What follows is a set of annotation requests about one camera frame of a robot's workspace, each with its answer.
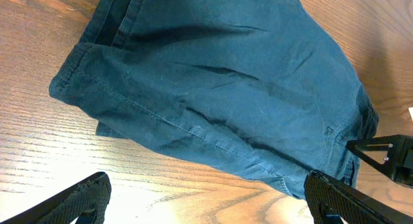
seam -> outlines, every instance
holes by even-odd
[[[279,184],[280,184],[281,187],[283,188],[284,192],[285,192],[287,195],[289,195],[289,196],[293,196],[293,195],[291,194],[290,190],[287,188],[287,185],[285,184],[284,177],[280,176],[280,178],[281,178],[281,181],[280,181]]]
[[[115,34],[115,36],[114,36],[114,38],[113,38],[113,40],[112,40],[112,42],[111,42],[111,44],[110,44],[111,47],[116,47],[116,48],[122,47],[121,44],[118,44],[119,42],[124,44],[124,39],[125,39],[125,38],[124,38],[124,37],[121,37],[121,36],[120,36],[120,33],[122,32],[123,29],[125,29],[125,28],[123,28],[123,26],[125,25],[125,22],[130,21],[130,20],[129,20],[129,19],[130,19],[129,16],[132,16],[132,15],[129,15],[129,13],[130,13],[130,10],[131,10],[133,7],[134,7],[133,0],[129,0],[129,1],[128,1],[127,8],[126,8],[125,15],[122,17],[122,21],[121,21],[119,27],[117,28],[116,34]]]
[[[325,167],[330,164],[331,156],[333,155],[333,149],[334,149],[335,144],[336,144],[336,138],[340,135],[341,132],[342,131],[338,132],[338,134],[334,138],[330,137],[328,139],[328,144],[326,144],[326,147],[328,148],[326,150],[327,158],[324,160],[324,163],[322,164],[320,170],[325,171]]]
[[[108,20],[109,12],[110,12],[110,9],[112,8],[113,4],[114,4],[114,0],[110,0],[110,5],[109,5],[108,9],[105,12],[105,20],[102,22],[102,25],[99,26],[99,31],[95,35],[93,43],[96,43],[97,38],[101,35],[102,29],[103,29],[106,21]]]
[[[83,50],[83,52],[82,52],[82,54],[81,54],[81,56],[80,56],[80,60],[78,61],[78,63],[76,63],[76,65],[73,65],[73,64],[69,64],[69,65],[67,65],[67,67],[69,67],[69,69],[70,69],[70,74],[69,74],[69,76],[67,77],[67,78],[61,78],[62,80],[63,80],[63,84],[61,85],[61,86],[59,86],[59,96],[58,96],[58,98],[60,99],[60,100],[62,100],[62,91],[64,90],[64,89],[66,89],[67,88],[67,86],[68,86],[68,84],[69,84],[69,81],[71,81],[72,80],[72,77],[73,77],[73,75],[75,74],[75,72],[78,70],[78,68],[81,66],[81,65],[83,65],[83,63],[85,62],[85,56],[87,55],[87,53],[88,53],[88,51],[89,51],[89,49],[91,48],[91,46],[87,46],[86,48],[84,48],[84,49],[82,49]]]
[[[348,172],[349,172],[349,170],[350,170],[350,164],[352,165],[353,164],[353,161],[347,161],[347,163],[346,163],[346,166],[345,166],[345,168],[344,168],[344,179],[345,179],[345,182],[349,182],[350,184],[351,184],[351,182],[352,182],[352,177],[351,177],[351,175],[349,175],[348,174]]]
[[[322,122],[323,122],[323,128],[324,128],[324,124],[326,123],[326,121],[325,121],[325,119],[324,119],[324,117],[323,117],[323,115],[322,115],[322,113],[321,113],[320,105],[319,105],[319,102],[318,102],[318,96],[315,95],[315,97],[316,97],[317,110],[318,110],[319,116],[320,116],[320,118],[321,118],[321,120],[322,120]],[[325,166],[330,163],[331,155],[332,155],[332,149],[333,149],[333,146],[331,145],[331,139],[332,139],[332,137],[329,137],[329,138],[328,138],[328,142],[323,141],[324,144],[325,144],[325,146],[326,146],[326,148],[327,148],[326,151],[325,151],[325,152],[327,153],[327,158],[324,160],[324,163],[321,165],[320,170],[324,170]]]
[[[336,129],[340,130],[335,137],[331,137],[330,138],[330,145],[331,147],[328,150],[328,158],[325,161],[325,163],[323,164],[323,166],[321,167],[321,170],[323,172],[326,172],[328,169],[325,169],[326,166],[330,165],[331,162],[331,157],[333,155],[333,150],[339,145],[339,140],[344,136],[344,134],[348,131],[349,126],[345,125],[339,125],[336,127]]]
[[[145,3],[145,0],[142,0],[141,3],[140,3],[140,5],[139,5],[139,7],[138,7],[138,10],[136,11],[136,15],[134,16],[134,20],[132,21],[132,26],[129,28],[129,31],[128,31],[128,33],[127,33],[127,38],[123,40],[123,43],[119,46],[119,49],[123,49],[123,48],[125,47],[126,43],[129,41],[129,39],[130,39],[130,32],[135,28],[136,19],[137,19],[137,17],[139,16],[139,14],[141,13],[142,6],[144,5],[144,3]]]

wood grain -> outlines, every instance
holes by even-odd
[[[48,96],[98,0],[0,0],[0,221],[97,170],[107,223],[312,223],[306,203],[253,181],[94,136],[97,122]],[[413,0],[301,0],[341,45],[381,114],[413,135]],[[362,164],[358,189],[413,216],[413,191]]]

teal fabric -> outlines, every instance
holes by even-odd
[[[345,149],[378,115],[299,0],[100,0],[50,95],[97,134],[304,199],[318,169],[355,186]]]

stitching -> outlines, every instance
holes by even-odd
[[[141,4],[139,5],[139,8],[138,8],[138,10],[137,10],[137,12],[136,12],[136,15],[134,16],[134,20],[132,21],[132,26],[129,28],[129,31],[128,31],[128,34],[127,34],[128,37],[127,37],[126,39],[123,39],[123,43],[119,46],[119,49],[123,49],[123,48],[125,47],[126,43],[129,41],[129,39],[130,39],[130,32],[135,28],[136,19],[137,19],[137,17],[139,16],[139,14],[141,13],[142,6],[144,5],[144,3],[145,3],[145,0],[142,0]]]
[[[99,35],[101,34],[102,29],[103,29],[103,26],[105,25],[106,21],[108,20],[108,15],[109,15],[110,9],[112,8],[112,6],[113,6],[113,4],[114,4],[114,1],[115,1],[115,0],[110,0],[110,5],[108,6],[108,8],[107,8],[104,12],[100,12],[100,13],[99,13],[99,15],[100,15],[101,13],[105,13],[105,14],[104,14],[105,20],[102,22],[102,25],[99,25],[99,31],[96,32],[95,38],[94,38],[94,40],[92,41],[93,43],[96,42],[97,37],[99,37]]]
[[[279,182],[279,184],[281,185],[281,187],[284,189],[284,192],[287,193],[287,195],[293,196],[290,192],[290,190],[287,188],[287,185],[285,184],[285,180],[284,177],[281,177],[281,181]]]
[[[319,102],[318,102],[318,96],[316,95],[316,98],[315,98],[315,102],[316,102],[316,106],[317,106],[317,111],[318,111],[318,113],[319,113],[319,116],[320,116],[320,118],[321,118],[321,120],[322,120],[322,122],[323,122],[323,124],[324,123],[326,123],[325,122],[325,120],[324,120],[324,117],[323,117],[323,115],[322,115],[322,113],[321,113],[321,109],[320,109],[320,105],[319,105]],[[332,156],[332,151],[333,151],[333,147],[334,146],[332,146],[331,145],[331,140],[332,140],[332,136],[330,136],[329,138],[328,138],[328,143],[325,143],[325,141],[324,141],[324,144],[325,144],[325,146],[326,146],[326,153],[327,153],[327,158],[324,160],[324,163],[321,165],[321,167],[320,167],[320,170],[324,170],[324,168],[326,167],[326,165],[328,165],[328,164],[330,164],[330,160],[331,160],[331,156]]]
[[[67,88],[67,86],[68,86],[68,84],[69,84],[69,81],[72,80],[72,77],[73,77],[73,75],[75,74],[75,72],[78,70],[78,68],[85,63],[85,59],[86,59],[85,56],[88,54],[88,51],[89,51],[89,49],[91,48],[91,46],[88,46],[88,45],[86,45],[86,46],[87,46],[87,48],[81,48],[81,50],[82,50],[83,52],[82,52],[82,54],[81,54],[81,57],[80,57],[80,60],[78,61],[78,63],[77,63],[76,65],[73,65],[73,64],[69,64],[69,63],[68,63],[68,65],[67,65],[67,67],[70,69],[70,74],[69,74],[69,76],[68,76],[66,79],[61,78],[61,79],[63,80],[63,84],[62,84],[62,85],[60,86],[60,88],[59,88],[59,96],[58,96],[58,98],[59,98],[60,100],[62,100],[62,99],[61,99],[61,97],[62,97],[62,91]]]

wooden table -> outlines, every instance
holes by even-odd
[[[97,121],[48,85],[98,0],[0,0],[0,221],[103,170],[106,223],[312,223],[304,201],[206,166],[94,136]],[[339,42],[381,114],[413,135],[413,0],[301,0]],[[358,189],[413,216],[413,190],[363,164]]]

